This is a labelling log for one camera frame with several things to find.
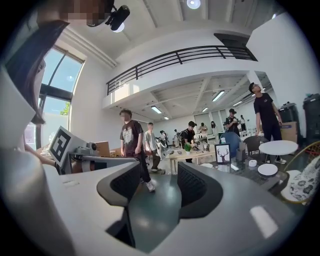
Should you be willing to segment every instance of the black railing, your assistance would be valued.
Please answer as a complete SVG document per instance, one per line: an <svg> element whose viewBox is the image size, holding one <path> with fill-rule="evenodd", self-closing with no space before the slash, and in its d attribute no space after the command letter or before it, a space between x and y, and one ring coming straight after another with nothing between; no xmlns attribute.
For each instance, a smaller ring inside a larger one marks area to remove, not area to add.
<svg viewBox="0 0 320 256"><path fill-rule="evenodd" d="M232 58L257 61L257 59L246 47L206 45L174 50L141 62L111 79L106 83L107 95L118 89L121 85L134 79L138 80L139 77L150 72L162 69L170 65L182 65L183 63L188 61L206 58Z"/></svg>

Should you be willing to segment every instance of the kettle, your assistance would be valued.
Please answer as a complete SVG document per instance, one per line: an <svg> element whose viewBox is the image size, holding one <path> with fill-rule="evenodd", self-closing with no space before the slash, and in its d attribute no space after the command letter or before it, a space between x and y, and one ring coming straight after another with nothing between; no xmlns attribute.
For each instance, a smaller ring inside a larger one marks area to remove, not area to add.
<svg viewBox="0 0 320 256"><path fill-rule="evenodd" d="M210 151L210 145L206 142L203 144L202 148L203 148L203 151Z"/></svg>

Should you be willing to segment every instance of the green tree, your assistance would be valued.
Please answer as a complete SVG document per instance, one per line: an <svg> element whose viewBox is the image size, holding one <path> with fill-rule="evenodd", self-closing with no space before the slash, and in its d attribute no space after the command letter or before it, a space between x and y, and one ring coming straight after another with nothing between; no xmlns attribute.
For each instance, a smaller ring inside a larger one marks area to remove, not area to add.
<svg viewBox="0 0 320 256"><path fill-rule="evenodd" d="M64 109L60 111L60 115L67 116L69 113L69 109L70 109L70 102L66 102Z"/></svg>

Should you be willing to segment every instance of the window frame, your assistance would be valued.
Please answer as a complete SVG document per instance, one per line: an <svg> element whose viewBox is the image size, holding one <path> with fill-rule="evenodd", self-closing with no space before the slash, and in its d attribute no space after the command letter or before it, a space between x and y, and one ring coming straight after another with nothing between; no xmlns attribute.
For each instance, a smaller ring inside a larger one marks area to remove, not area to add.
<svg viewBox="0 0 320 256"><path fill-rule="evenodd" d="M62 53L63 56L61 57L57 66L55 67L55 69L50 77L49 83L48 84L45 84L45 83L41 84L40 93L39 93L40 103L38 105L38 109L39 109L41 115L44 112L44 107L45 107L47 97L71 103L72 97L74 95L73 92L51 86L51 82L54 79L54 76L55 76L60 64L64 60L64 58L66 56L68 56L71 59L73 59L74 61L77 61L81 64L81 68L79 70L79 73L78 73L77 77L75 78L76 81L78 80L79 74L82 70L82 66L84 65L84 62L85 62L83 59L75 56L74 54L70 53L68 50L62 49L61 47L59 47L57 45L54 45L52 47L52 49ZM39 149L41 147L42 147L42 144L41 144L41 125L36 125L36 127L35 127L35 148Z"/></svg>

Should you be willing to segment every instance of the ceiling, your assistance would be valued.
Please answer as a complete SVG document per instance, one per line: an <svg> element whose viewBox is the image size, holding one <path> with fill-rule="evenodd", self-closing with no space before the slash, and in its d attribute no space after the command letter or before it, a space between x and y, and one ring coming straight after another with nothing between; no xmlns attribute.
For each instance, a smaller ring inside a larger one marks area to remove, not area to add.
<svg viewBox="0 0 320 256"><path fill-rule="evenodd" d="M264 72L257 72L261 85L266 91L272 88L271 83ZM151 92L140 93L135 98L113 107L130 109L132 112L150 118L155 122L169 119L198 115L204 108L204 113L232 107L242 101L242 104L253 100L249 92L249 80L245 73L203 77L187 82L166 86ZM224 94L215 102L216 95L224 91ZM162 113L156 113L151 109L156 106Z"/></svg>
<svg viewBox="0 0 320 256"><path fill-rule="evenodd" d="M115 33L104 24L70 25L114 60L139 39L172 24L207 21L209 26L210 22L232 23L253 30L283 11L273 0L201 0L198 9L190 9L187 0L116 0L115 5L130 9L122 32Z"/></svg>

